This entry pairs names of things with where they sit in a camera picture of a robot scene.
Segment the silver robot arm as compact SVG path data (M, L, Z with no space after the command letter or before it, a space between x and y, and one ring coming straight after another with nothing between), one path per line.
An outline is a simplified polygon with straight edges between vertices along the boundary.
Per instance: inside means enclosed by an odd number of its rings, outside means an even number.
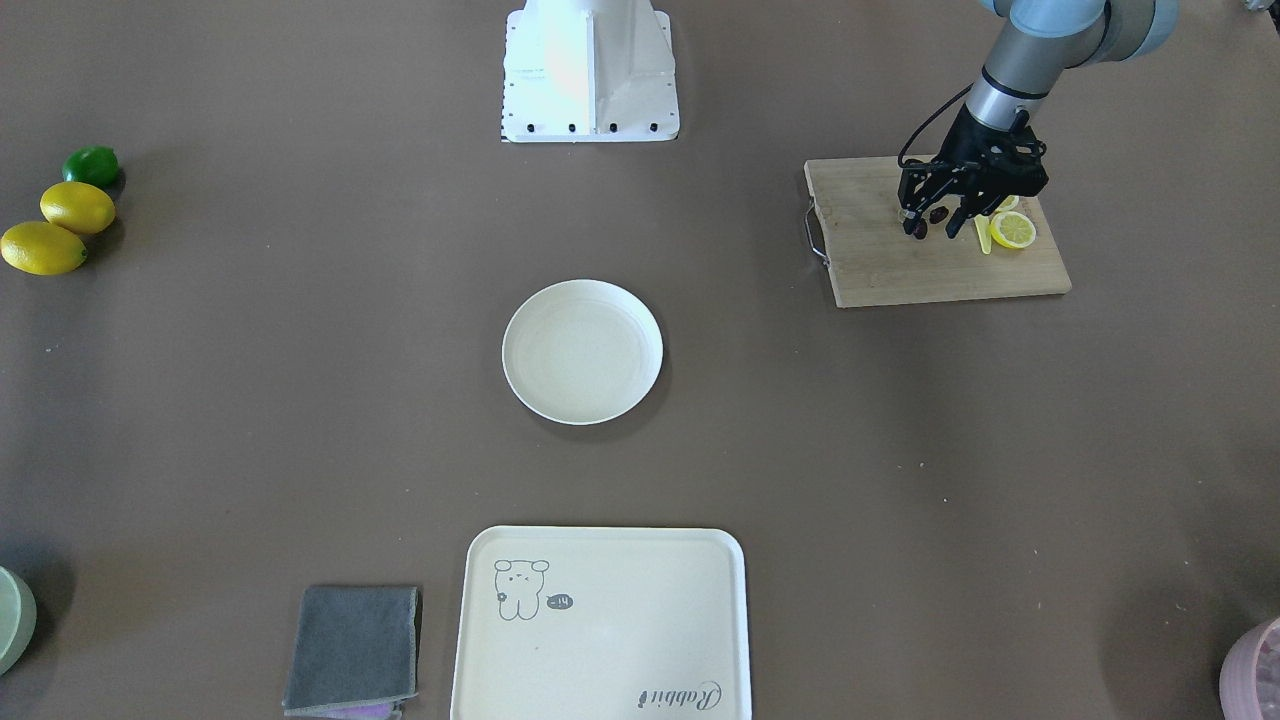
M1101 61L1125 61L1172 33L1178 1L987 1L1004 19L978 77L945 105L961 102L929 160L899 154L902 229L914 234L943 197L959 199L947 237L1009 196L1034 197L1048 183L1044 143L1030 119L1060 76Z

